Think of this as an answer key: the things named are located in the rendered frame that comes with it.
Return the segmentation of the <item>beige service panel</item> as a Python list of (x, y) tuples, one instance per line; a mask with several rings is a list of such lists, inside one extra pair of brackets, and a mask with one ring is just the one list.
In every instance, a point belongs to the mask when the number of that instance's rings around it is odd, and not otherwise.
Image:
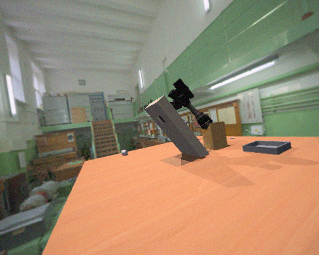
[(165, 96), (149, 104), (145, 111), (181, 153), (199, 157), (209, 155), (209, 152)]

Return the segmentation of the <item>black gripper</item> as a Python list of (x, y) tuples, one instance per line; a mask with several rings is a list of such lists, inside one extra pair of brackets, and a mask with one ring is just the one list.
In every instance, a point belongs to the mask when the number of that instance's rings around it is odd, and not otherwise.
[(174, 99), (173, 102), (170, 102), (172, 104), (172, 106), (175, 108), (175, 110), (181, 109), (183, 104), (185, 103), (184, 106), (188, 105), (190, 103), (190, 101), (188, 100), (186, 94), (181, 93), (182, 95), (180, 95), (178, 98), (180, 99)]

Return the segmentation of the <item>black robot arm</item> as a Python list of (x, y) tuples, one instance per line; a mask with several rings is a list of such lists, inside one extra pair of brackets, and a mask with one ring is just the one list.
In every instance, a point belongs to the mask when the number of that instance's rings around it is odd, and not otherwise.
[[(183, 83), (181, 78), (179, 78), (174, 84), (174, 87), (176, 88), (175, 90), (171, 90), (169, 92), (168, 97), (172, 99), (180, 99), (178, 98), (181, 93), (186, 94), (188, 100), (190, 101), (191, 98), (194, 97), (193, 93), (190, 91), (189, 87)], [(190, 99), (189, 99), (190, 98)], [(185, 103), (183, 104), (183, 106)], [(199, 112), (192, 104), (191, 102), (184, 106), (187, 107), (194, 115), (197, 120), (197, 123), (202, 127), (202, 129), (206, 129), (209, 127), (209, 125), (212, 123), (212, 120), (209, 116), (205, 115), (203, 112)]]

